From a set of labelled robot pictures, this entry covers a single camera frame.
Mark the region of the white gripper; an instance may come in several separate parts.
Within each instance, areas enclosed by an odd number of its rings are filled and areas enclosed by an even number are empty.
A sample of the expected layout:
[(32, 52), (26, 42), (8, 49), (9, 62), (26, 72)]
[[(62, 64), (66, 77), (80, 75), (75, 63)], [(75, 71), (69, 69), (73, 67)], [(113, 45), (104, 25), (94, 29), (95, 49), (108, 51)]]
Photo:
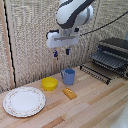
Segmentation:
[[(69, 46), (69, 45), (74, 45), (79, 42), (79, 33), (75, 32), (74, 34), (71, 35), (66, 35), (62, 36), (58, 32), (49, 32), (47, 34), (47, 41), (46, 45), (49, 48), (56, 48), (56, 47), (62, 47), (62, 46)], [(58, 57), (58, 52), (55, 49), (54, 57)], [(66, 55), (69, 55), (70, 53), (70, 48), (66, 49)]]

